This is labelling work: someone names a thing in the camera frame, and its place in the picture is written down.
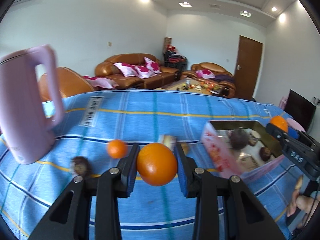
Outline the person's right hand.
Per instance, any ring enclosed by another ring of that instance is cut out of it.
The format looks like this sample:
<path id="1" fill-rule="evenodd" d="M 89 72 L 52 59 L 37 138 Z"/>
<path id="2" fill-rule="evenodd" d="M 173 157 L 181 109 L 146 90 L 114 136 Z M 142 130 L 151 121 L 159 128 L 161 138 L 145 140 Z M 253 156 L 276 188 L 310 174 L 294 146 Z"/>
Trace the person's right hand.
<path id="1" fill-rule="evenodd" d="M 319 204 L 319 188 L 316 181 L 306 175 L 298 178 L 286 212 L 286 224 L 290 232 L 303 229 Z"/>

